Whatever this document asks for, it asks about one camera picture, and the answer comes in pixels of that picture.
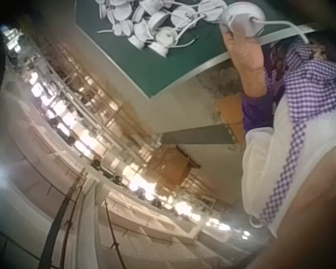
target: white cable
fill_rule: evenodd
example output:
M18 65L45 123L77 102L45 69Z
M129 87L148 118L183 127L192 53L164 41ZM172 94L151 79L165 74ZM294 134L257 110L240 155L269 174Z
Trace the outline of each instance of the white cable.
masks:
M216 7L213 7L213 8L211 8L211 9L209 9L209 10L198 11L198 12L197 12L197 13L195 13L195 14L207 13L207 12L210 12L210 11L216 10L216 9L218 9L218 8L222 8L222 9L224 10L224 6L216 6Z
M101 34L101 33L111 33L111 32L114 32L114 30L112 30L112 29L109 29L109 30L99 30L96 33L97 34Z
M164 12L166 12L167 14L170 14L171 16L176 16L176 17L179 17L179 18L183 18L184 20L187 18L187 17L184 17L184 16L181 16L179 14L175 14L171 11L168 11L168 10L163 10Z
M185 28L178 34L176 41L175 41L175 45L178 43L179 38L192 26L194 25L198 20L201 20L202 18L206 17L206 15L202 15L198 18L196 18L195 20L193 20L191 23L189 23L187 26L185 26Z
M197 39L197 38L194 38L192 41L190 41L190 42L188 42L188 43L186 43L186 44L184 44L184 45L171 46L171 47L169 47L169 49L170 49L170 48L184 48L184 47L190 46L192 43L195 42L196 39Z
M294 28L297 33L299 34L299 36L302 38L302 40L305 42L305 44L308 44L310 41L307 38L307 36L300 30L300 28L298 28L295 24L293 24L292 22L289 21L260 21L254 17L251 18L253 22L256 22L257 24L272 24L272 25L276 25L276 24L283 24L283 25L288 25L291 28Z
M198 6L201 5L201 3L199 3L199 4L183 4L183 3L179 3L179 2L175 2L175 1L163 1L163 3L176 4L178 6L186 6L186 7L198 7Z

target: man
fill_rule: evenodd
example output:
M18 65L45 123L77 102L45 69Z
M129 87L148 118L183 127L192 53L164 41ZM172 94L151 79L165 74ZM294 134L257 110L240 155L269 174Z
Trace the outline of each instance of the man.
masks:
M249 268L336 268L336 62L294 40L276 81L267 65L281 65L256 39L239 25L234 37L225 27L222 33L244 90L244 207L277 237ZM306 108L312 114L304 118Z

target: fluorescent light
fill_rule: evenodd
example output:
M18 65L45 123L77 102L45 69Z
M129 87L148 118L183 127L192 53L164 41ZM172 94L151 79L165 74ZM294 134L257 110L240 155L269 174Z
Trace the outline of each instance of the fluorescent light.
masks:
M214 218L210 218L209 221L215 225L219 225L220 221Z
M66 115L64 115L64 117L62 118L62 120L70 127L73 128L74 125L76 125L77 121L74 118L73 114L68 112Z
M43 92L43 88L40 85L40 83L35 84L32 87L31 92L33 93L34 97L40 97L42 95L42 92Z
M71 134L62 123L58 123L57 128L60 129L66 136L69 136Z
M49 105L50 102L53 100L54 97L55 97L55 96L53 96L53 97L51 97L51 98L49 99L49 98L47 98L45 95L42 95L42 96L40 97L40 99L42 100L42 103L43 103L44 105Z
M152 201L152 200L154 200L154 196L153 196L151 193L149 193L149 192L146 192L146 193L145 193L145 198L146 198L148 201Z
M173 197L172 197L172 196L169 196L169 198L168 198L168 203L173 203L173 202L174 202Z
M186 202L179 202L174 206L179 215L191 216L192 207Z
M47 110L47 117L48 117L49 119L53 119L53 118L55 118L56 116L54 115L54 113L53 113L52 111Z
M21 46L16 45L16 46L15 46L15 52L18 53L18 52L20 52L20 51L21 51Z
M133 192L138 190L138 185L136 184L129 184L129 189L132 190Z
M168 203L166 203L165 205L164 205L164 207L166 208L166 209L172 209L173 207L171 206L171 205L169 205Z
M29 83L31 83L31 85L33 85L37 81L37 78L38 78L37 72L33 72L31 74L31 79L29 79Z
M229 226L229 225L226 225L226 224L223 224L223 223L220 223L218 229L219 229L220 231L230 231L230 226Z
M159 195L159 199L163 200L163 201L166 201L168 198L166 196L160 196Z
M66 110L66 108L67 108L67 106L61 100L53 107L53 110L57 113L58 116L60 116L60 115L63 114L63 112Z
M85 156L89 156L89 155L91 154L90 150L88 150L88 149L84 146L84 144L83 144L82 142L80 142L79 140L76 141L76 142L74 143L74 145L75 145L76 148L77 148L80 152L82 152Z
M191 218L195 220L196 222L199 222L201 220L201 216L199 214L191 214Z

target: ceiling light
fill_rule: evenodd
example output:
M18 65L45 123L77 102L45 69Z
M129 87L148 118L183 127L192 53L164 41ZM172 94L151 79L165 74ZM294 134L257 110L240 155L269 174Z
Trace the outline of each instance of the ceiling light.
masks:
M43 88L40 85L40 83L35 84L32 87L31 92L33 93L34 97L40 97L42 95L42 92L43 92Z
M36 72L33 72L31 74L31 79L29 79L29 83L31 83L31 85L33 85L37 81L37 78L38 78L38 74Z
M166 209L172 209L173 207L171 206L171 205L169 205L168 203L166 203L165 205L164 205L164 207L166 208Z
M214 218L210 218L209 221L215 225L219 225L220 221Z
M219 229L220 231L230 231L230 226L221 223L221 224L219 225L219 228L218 228L218 229Z
M201 216L199 214L195 214L195 213L191 214L191 218L193 220L195 220L196 222L201 220Z
M168 198L166 196L160 196L159 195L159 199L163 200L163 201L166 201Z
M62 123L59 122L57 128L60 129L66 136L70 135L69 130Z
M191 216L192 207L186 202L179 202L174 206L179 215Z
M138 190L138 185L137 184L129 184L129 189L133 192Z
M148 201L152 201L152 200L154 200L154 196L153 196L151 193L149 193L149 192L146 192L146 193L145 193L145 198L146 198Z
M173 202L174 202L173 197L172 197L172 196L169 196L169 198L168 198L168 203L173 203Z

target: metal pole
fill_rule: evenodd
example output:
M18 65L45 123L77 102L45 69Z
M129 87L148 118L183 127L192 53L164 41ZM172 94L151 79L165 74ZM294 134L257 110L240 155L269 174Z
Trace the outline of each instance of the metal pole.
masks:
M114 235L114 231L113 231L113 227L112 227L112 223L111 223L111 217L109 217L109 213L108 213L108 203L107 203L107 200L104 200L104 201L105 201L105 211L107 213L109 227L110 227L111 233L112 233L113 244L116 245L116 250L117 250L118 258L119 258L119 260L121 262L121 265L122 265L123 269L127 269L127 267L125 267L125 264L124 264L121 252L119 251L119 244L117 243L116 236Z
M71 229L72 227L72 219L73 219L73 214L74 214L74 211L76 209L76 205L77 205L77 202L78 202L78 198L79 198L79 195L81 193L83 189L83 184L80 185L79 187L79 191L78 191L78 194L77 194L77 197L76 197L76 201L73 205L73 208L72 208L72 212L71 212L71 216L67 222L67 229L66 229L66 233L65 233L65 238L63 240L63 244L62 244L62 253L61 253L61 262L59 264L59 268L60 269L64 269L65 267L65 259L66 259L66 249L67 249L67 242L68 242L68 236L69 236L69 230Z
M56 243L57 235L59 229L61 228L61 223L67 207L69 205L69 201L72 199L73 192L76 190L77 185L81 179L81 175L85 171L85 168L81 171L80 175L77 179L73 182L71 188L69 189L67 195L65 196L56 217L54 218L52 225L50 226L47 239L45 241L45 245L42 251L42 255L40 256L40 261L38 264L38 269L50 269L50 263L52 261L52 255L54 250L54 245Z

